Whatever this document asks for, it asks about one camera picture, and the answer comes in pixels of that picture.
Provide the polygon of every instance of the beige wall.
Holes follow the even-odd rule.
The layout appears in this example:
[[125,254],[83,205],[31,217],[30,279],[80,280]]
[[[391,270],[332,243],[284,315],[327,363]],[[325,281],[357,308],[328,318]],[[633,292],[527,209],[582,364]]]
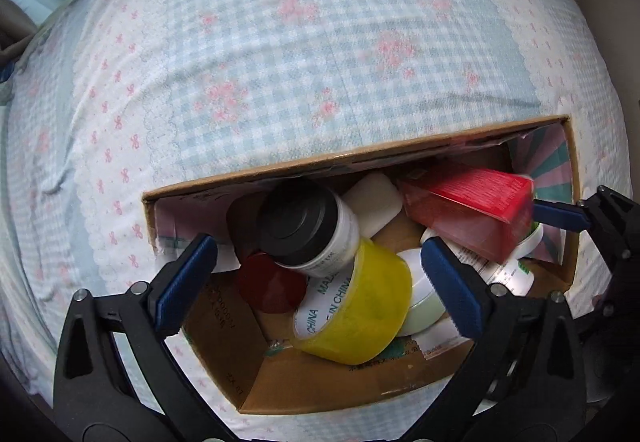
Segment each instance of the beige wall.
[[575,0],[607,63],[629,139],[631,182],[640,196],[640,0]]

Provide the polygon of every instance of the bed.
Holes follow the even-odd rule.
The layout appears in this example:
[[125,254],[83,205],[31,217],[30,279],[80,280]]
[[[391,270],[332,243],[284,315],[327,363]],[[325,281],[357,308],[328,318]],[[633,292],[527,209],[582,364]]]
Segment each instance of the bed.
[[[569,114],[581,193],[605,184],[630,194],[620,103],[573,0],[69,0],[0,97],[2,353],[48,401],[73,292],[122,292],[159,268],[143,191]],[[575,315],[607,281],[583,235],[568,292]],[[343,411],[240,415],[184,337],[167,341],[215,413],[248,439],[391,439],[444,386]]]

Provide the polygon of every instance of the dark red round object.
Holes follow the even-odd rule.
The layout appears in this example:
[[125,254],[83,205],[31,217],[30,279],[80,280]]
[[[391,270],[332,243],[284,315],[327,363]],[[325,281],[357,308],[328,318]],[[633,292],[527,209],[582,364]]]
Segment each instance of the dark red round object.
[[305,297],[306,276],[279,266],[266,253],[255,253],[240,265],[236,287],[251,307],[283,314],[295,309]]

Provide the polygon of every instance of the blue gripper pad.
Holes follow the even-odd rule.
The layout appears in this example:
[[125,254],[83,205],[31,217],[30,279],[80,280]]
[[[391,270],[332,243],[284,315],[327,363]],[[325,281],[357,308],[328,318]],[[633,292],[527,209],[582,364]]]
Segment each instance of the blue gripper pad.
[[563,202],[533,201],[533,220],[579,233],[591,227],[587,214],[578,206]]
[[460,262],[440,237],[424,242],[420,259],[460,334],[479,339],[491,311],[482,278],[473,267]]
[[168,337],[178,333],[217,261],[216,241],[201,233],[175,262],[162,268],[151,282],[148,298],[148,311],[158,334]]

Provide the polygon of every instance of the red box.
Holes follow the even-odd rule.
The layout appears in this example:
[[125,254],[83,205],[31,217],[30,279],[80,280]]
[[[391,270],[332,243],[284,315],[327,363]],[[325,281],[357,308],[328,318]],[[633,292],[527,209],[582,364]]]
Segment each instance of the red box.
[[503,263],[531,227],[533,182],[444,161],[399,181],[407,215],[440,236]]

